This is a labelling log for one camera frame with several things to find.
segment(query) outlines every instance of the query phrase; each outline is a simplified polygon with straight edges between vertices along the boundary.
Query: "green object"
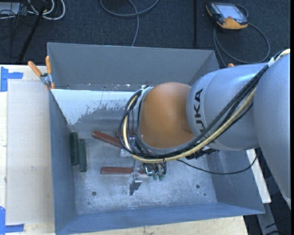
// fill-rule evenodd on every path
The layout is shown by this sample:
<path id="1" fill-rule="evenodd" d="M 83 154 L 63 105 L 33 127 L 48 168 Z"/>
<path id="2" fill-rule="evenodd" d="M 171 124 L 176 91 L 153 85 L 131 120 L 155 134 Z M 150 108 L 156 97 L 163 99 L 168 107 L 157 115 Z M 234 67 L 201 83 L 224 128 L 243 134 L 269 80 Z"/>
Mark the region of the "green object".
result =
<path id="1" fill-rule="evenodd" d="M 87 161 L 86 161 L 86 148 L 85 148 L 85 140 L 79 140 L 79 170 L 80 172 L 87 171 Z"/>
<path id="2" fill-rule="evenodd" d="M 161 174 L 160 176 L 159 176 L 159 181 L 162 181 L 164 178 L 165 178 L 165 174 Z"/>
<path id="3" fill-rule="evenodd" d="M 154 172 L 152 173 L 152 177 L 153 177 L 154 180 L 157 180 L 157 179 L 158 179 L 157 172 L 154 171 Z"/>
<path id="4" fill-rule="evenodd" d="M 71 165 L 79 164 L 79 145 L 78 145 L 78 135 L 76 132 L 70 133 L 70 155 L 71 155 Z"/>

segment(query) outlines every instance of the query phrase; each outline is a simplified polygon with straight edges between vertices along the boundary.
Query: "metal tool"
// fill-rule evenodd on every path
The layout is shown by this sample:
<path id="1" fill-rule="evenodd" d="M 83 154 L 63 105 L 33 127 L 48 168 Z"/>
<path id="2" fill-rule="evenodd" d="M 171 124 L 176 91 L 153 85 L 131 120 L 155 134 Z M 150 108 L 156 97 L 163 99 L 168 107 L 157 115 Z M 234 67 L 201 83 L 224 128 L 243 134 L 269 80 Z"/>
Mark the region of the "metal tool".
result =
<path id="1" fill-rule="evenodd" d="M 51 75 L 52 69 L 51 69 L 51 63 L 50 63 L 49 56 L 46 56 L 47 73 L 45 73 L 45 74 L 42 74 L 42 72 L 38 69 L 38 67 L 32 61 L 29 61 L 27 64 L 29 67 L 31 67 L 31 69 L 35 72 L 35 74 L 37 76 L 39 76 L 40 80 L 44 83 L 47 90 L 49 90 L 49 88 L 55 89 L 55 84 L 54 84 L 54 81 L 53 81 L 52 75 Z"/>

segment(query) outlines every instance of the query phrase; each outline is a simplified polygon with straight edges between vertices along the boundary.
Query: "electrical cable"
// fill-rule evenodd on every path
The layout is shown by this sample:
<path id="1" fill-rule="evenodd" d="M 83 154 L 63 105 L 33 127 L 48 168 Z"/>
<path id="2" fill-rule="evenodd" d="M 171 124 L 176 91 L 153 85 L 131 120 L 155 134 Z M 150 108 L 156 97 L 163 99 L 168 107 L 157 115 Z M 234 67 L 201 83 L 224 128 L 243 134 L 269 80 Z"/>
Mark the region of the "electrical cable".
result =
<path id="1" fill-rule="evenodd" d="M 260 77 L 264 74 L 264 72 L 267 70 L 268 65 L 263 67 L 238 93 L 237 95 L 223 108 L 223 110 L 216 116 L 216 118 L 205 128 L 204 131 L 201 132 L 201 134 L 186 148 L 190 149 L 192 146 L 194 146 L 201 138 L 205 137 L 205 135 L 210 131 L 216 123 L 221 119 L 221 117 L 226 113 L 226 111 L 233 105 L 235 102 L 241 102 L 241 100 L 253 89 L 255 88 L 256 84 L 258 83 Z M 159 155 L 160 158 L 163 157 L 170 157 L 174 156 L 177 153 L 184 152 L 185 150 L 179 150 L 172 153 L 168 153 L 165 155 Z"/>
<path id="2" fill-rule="evenodd" d="M 281 234 L 281 235 L 286 235 L 285 233 L 282 233 L 282 232 L 279 232 L 279 231 L 272 231 L 272 232 L 269 232 L 269 233 L 266 233 L 265 235 L 272 235 L 272 234 L 275 234 L 275 233 L 278 233 L 278 234 Z"/>
<path id="3" fill-rule="evenodd" d="M 217 138 L 224 130 L 226 130 L 228 128 L 228 126 L 236 119 L 236 117 L 243 111 L 243 109 L 248 105 L 248 103 L 253 99 L 254 93 L 255 93 L 256 89 L 254 89 L 250 95 L 247 97 L 246 101 L 239 107 L 239 109 L 233 114 L 233 116 L 224 124 L 222 125 L 218 130 L 216 130 L 212 135 L 210 135 L 208 138 L 206 138 L 205 140 L 203 140 L 202 142 L 200 142 L 198 145 L 196 145 L 194 148 L 191 148 L 188 151 L 185 151 L 181 154 L 172 156 L 172 157 L 168 157 L 165 158 L 166 161 L 172 161 L 172 160 L 176 160 L 176 159 L 180 159 L 186 156 L 189 156 L 193 153 L 195 153 L 196 151 L 202 149 L 204 146 L 206 146 L 207 144 L 209 144 L 211 141 L 213 141 L 215 138 Z M 129 106 L 128 109 L 131 107 L 133 101 L 135 99 L 133 99 Z M 127 137 L 126 137 L 126 122 L 127 122 L 127 116 L 124 118 L 123 120 L 123 137 L 124 137 L 124 141 L 125 141 L 125 145 L 126 148 L 128 150 L 131 150 L 131 148 L 128 145 L 127 142 Z M 134 157 L 135 159 L 144 162 L 146 164 L 150 164 L 150 163 L 161 163 L 163 161 L 163 159 L 146 159 L 146 158 L 142 158 L 143 156 L 140 156 L 139 154 L 133 154 L 131 153 L 132 157 Z"/>
<path id="4" fill-rule="evenodd" d="M 184 163 L 184 164 L 186 164 L 186 165 L 188 165 L 188 166 L 190 166 L 190 167 L 192 167 L 194 169 L 201 170 L 201 171 L 204 171 L 204 172 L 208 172 L 210 174 L 216 174 L 216 175 L 231 175 L 231 174 L 237 174 L 237 173 L 244 172 L 244 171 L 248 170 L 249 168 L 251 168 L 254 165 L 254 163 L 256 162 L 256 160 L 257 160 L 257 156 L 254 158 L 254 160 L 250 163 L 250 165 L 248 167 L 246 167 L 245 169 L 242 169 L 242 170 L 233 171 L 233 172 L 213 172 L 213 171 L 208 171 L 208 170 L 196 167 L 196 166 L 194 166 L 192 164 L 189 164 L 189 163 L 187 163 L 187 162 L 185 162 L 183 160 L 177 159 L 177 161 L 182 162 L 182 163 Z"/>
<path id="5" fill-rule="evenodd" d="M 241 5 L 239 5 L 239 4 L 237 4 L 236 6 L 238 6 L 238 7 L 241 7 L 241 8 L 243 8 L 244 10 L 245 10 L 245 12 L 246 12 L 246 18 L 248 17 L 248 11 L 243 7 L 243 6 L 241 6 Z M 238 58 L 236 58 L 236 57 L 234 57 L 234 56 L 232 56 L 230 53 L 228 53 L 222 46 L 221 46 L 221 44 L 220 44 L 220 42 L 219 42 L 219 40 L 218 40 L 218 38 L 217 38 L 217 28 L 218 28 L 218 26 L 215 26 L 215 28 L 214 28 L 214 32 L 213 32 L 213 40 L 214 40 L 214 44 L 215 44 L 215 47 L 216 47 L 216 51 L 217 51 L 217 53 L 218 53 L 218 56 L 219 56 L 219 58 L 220 58 L 220 60 L 221 60 L 221 62 L 222 62 L 222 64 L 223 64 L 223 66 L 224 67 L 227 67 L 227 65 L 225 64 L 225 62 L 224 62 L 224 60 L 222 59 L 222 56 L 221 56 L 221 53 L 220 53 L 220 50 L 218 49 L 218 47 L 227 55 L 227 56 L 229 56 L 230 58 L 232 58 L 233 60 L 235 60 L 235 61 L 238 61 L 238 62 L 240 62 L 240 63 L 242 63 L 242 64 L 254 64 L 254 63 L 261 63 L 261 62 L 264 62 L 267 58 L 268 58 L 268 56 L 269 56 L 269 53 L 270 53 L 270 43 L 269 43 L 269 40 L 268 40 L 268 38 L 265 36 L 265 34 L 259 29 L 259 28 L 257 28 L 255 25 L 253 25 L 252 23 L 248 23 L 248 25 L 250 25 L 251 27 L 253 27 L 254 29 L 256 29 L 263 37 L 264 37 L 264 39 L 265 39 L 265 41 L 266 41 L 266 44 L 267 44 L 267 46 L 268 46 L 268 50 L 267 50 L 267 53 L 266 53 L 266 55 L 265 55 L 265 57 L 263 58 L 263 59 L 261 59 L 261 60 L 259 60 L 259 61 L 255 61 L 255 62 L 248 62 L 248 61 L 244 61 L 244 60 L 240 60 L 240 59 L 238 59 Z"/>
<path id="6" fill-rule="evenodd" d="M 43 18 L 44 18 L 44 19 L 52 20 L 52 21 L 53 21 L 53 20 L 59 20 L 59 19 L 61 19 L 61 18 L 64 17 L 65 12 L 66 12 L 66 7 L 65 7 L 65 3 L 64 3 L 64 1 L 63 1 L 63 0 L 60 0 L 60 1 L 61 1 L 61 4 L 62 4 L 62 13 L 61 13 L 61 15 L 58 16 L 58 17 L 54 17 L 54 18 L 53 18 L 53 17 L 47 17 L 47 16 L 46 16 L 47 14 L 51 13 L 51 12 L 54 10 L 54 0 L 51 0 L 51 3 L 52 3 L 51 9 L 50 9 L 49 11 L 46 11 L 46 12 L 43 13 Z M 34 11 L 34 12 L 32 12 L 32 11 L 28 11 L 28 13 L 38 15 L 39 12 L 38 12 L 38 11 L 35 9 L 35 7 L 32 5 L 31 1 L 30 1 L 30 0 L 27 0 L 27 2 L 29 3 L 29 6 L 31 7 L 31 9 Z"/>
<path id="7" fill-rule="evenodd" d="M 137 11 L 137 8 L 135 6 L 135 4 L 131 1 L 131 0 L 127 0 L 129 1 L 129 3 L 133 6 L 134 10 L 135 10 L 135 13 L 132 13 L 132 14 L 118 14 L 118 13 L 114 13 L 110 10 L 108 10 L 102 3 L 102 0 L 100 0 L 100 4 L 102 6 L 102 8 L 107 11 L 108 13 L 114 15 L 114 16 L 118 16 L 118 17 L 133 17 L 133 16 L 136 16 L 136 19 L 137 19 L 137 26 L 136 26 L 136 31 L 135 31 L 135 36 L 134 36 L 134 40 L 132 42 L 132 47 L 135 45 L 135 42 L 136 42 L 136 38 L 137 38 L 137 35 L 138 35 L 138 30 L 139 30 L 139 16 L 142 15 L 143 13 L 146 13 L 148 11 L 150 11 L 154 6 L 156 6 L 156 4 L 158 3 L 159 0 L 156 0 L 156 2 L 150 6 L 149 8 L 143 10 L 143 11 L 140 11 L 138 12 Z"/>
<path id="8" fill-rule="evenodd" d="M 195 141 L 193 141 L 193 143 L 191 145 L 188 146 L 188 150 L 187 149 L 183 149 L 183 150 L 179 150 L 178 153 L 177 152 L 172 152 L 172 153 L 168 153 L 168 154 L 164 154 L 164 155 L 159 155 L 159 154 L 146 154 L 145 152 L 149 152 L 148 149 L 140 149 L 139 147 L 135 147 L 133 145 L 133 142 L 131 143 L 131 146 L 129 145 L 129 142 L 127 142 L 127 131 L 126 131 L 126 127 L 127 125 L 127 116 L 129 114 L 129 112 L 134 108 L 135 104 L 138 101 L 138 98 L 140 97 L 141 93 L 142 93 L 142 89 L 138 90 L 136 93 L 133 94 L 133 96 L 131 97 L 131 99 L 128 101 L 127 105 L 126 105 L 126 111 L 124 113 L 123 118 L 120 121 L 120 125 L 119 125 L 119 133 L 123 133 L 123 138 L 124 138 L 124 142 L 123 139 L 120 137 L 120 141 L 122 143 L 122 145 L 124 146 L 124 148 L 137 160 L 140 160 L 141 162 L 144 163 L 161 163 L 163 159 L 166 159 L 167 161 L 171 161 L 171 160 L 176 160 L 179 159 L 181 157 L 187 157 L 195 152 L 197 152 L 198 150 L 202 149 L 205 145 L 209 144 L 210 142 L 212 142 L 215 138 L 217 138 L 217 136 L 219 136 L 223 131 L 225 131 L 226 129 L 228 129 L 230 126 L 232 126 L 236 121 L 238 121 L 251 107 L 252 105 L 252 98 L 253 98 L 253 94 L 255 93 L 256 90 L 256 85 L 258 83 L 258 81 L 260 80 L 261 76 L 267 71 L 267 69 L 269 67 L 272 66 L 272 64 L 274 62 L 276 62 L 280 57 L 282 57 L 283 55 L 286 55 L 290 53 L 290 49 L 284 50 L 282 52 L 277 53 L 274 57 L 271 58 L 271 60 L 239 91 L 239 93 L 228 103 L 228 105 L 219 113 L 219 115 L 215 118 L 214 121 L 212 121 L 212 123 L 209 125 L 209 127 L 214 126 L 220 119 L 220 116 L 223 116 L 226 111 L 232 106 L 231 111 L 234 110 L 236 106 L 237 102 L 241 101 L 248 93 L 248 97 L 246 98 L 246 100 L 243 102 L 243 104 L 236 110 L 236 112 L 234 114 L 232 114 L 231 116 L 227 116 L 226 118 L 227 121 L 222 123 L 221 125 L 218 126 L 218 129 L 209 137 L 207 137 L 206 139 L 204 139 L 203 141 L 199 142 L 199 140 L 203 137 L 202 135 L 205 133 L 201 133 L 201 135 L 199 135 L 199 137 L 197 137 L 195 139 Z"/>

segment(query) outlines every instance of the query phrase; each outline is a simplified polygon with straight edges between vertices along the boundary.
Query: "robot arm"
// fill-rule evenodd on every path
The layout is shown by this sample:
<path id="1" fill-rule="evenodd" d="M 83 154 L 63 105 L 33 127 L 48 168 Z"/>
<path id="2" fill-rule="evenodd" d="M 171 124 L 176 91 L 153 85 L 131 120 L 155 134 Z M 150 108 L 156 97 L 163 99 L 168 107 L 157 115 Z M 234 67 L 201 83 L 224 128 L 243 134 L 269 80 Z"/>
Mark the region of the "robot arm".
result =
<path id="1" fill-rule="evenodd" d="M 134 141 L 127 139 L 126 112 L 122 143 L 144 163 L 161 163 L 200 152 L 260 147 L 281 193 L 291 207 L 290 50 L 268 63 L 211 72 L 191 87 L 164 83 L 148 89 L 139 103 Z"/>

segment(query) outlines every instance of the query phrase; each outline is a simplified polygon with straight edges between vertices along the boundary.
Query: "wooden handle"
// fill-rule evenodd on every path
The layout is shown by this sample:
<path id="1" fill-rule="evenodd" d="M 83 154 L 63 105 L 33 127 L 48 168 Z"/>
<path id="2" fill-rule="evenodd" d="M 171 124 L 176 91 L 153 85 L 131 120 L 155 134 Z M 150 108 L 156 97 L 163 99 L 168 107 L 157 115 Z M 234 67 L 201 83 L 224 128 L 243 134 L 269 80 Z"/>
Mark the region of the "wooden handle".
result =
<path id="1" fill-rule="evenodd" d="M 28 63 L 28 66 L 31 67 L 31 69 L 35 72 L 35 74 L 37 76 L 42 76 L 43 74 L 41 73 L 41 71 L 37 68 L 37 66 L 32 62 L 32 61 L 29 61 Z"/>
<path id="2" fill-rule="evenodd" d="M 51 74 L 52 69 L 51 69 L 51 62 L 50 62 L 50 57 L 46 56 L 46 66 L 47 66 L 47 73 Z"/>

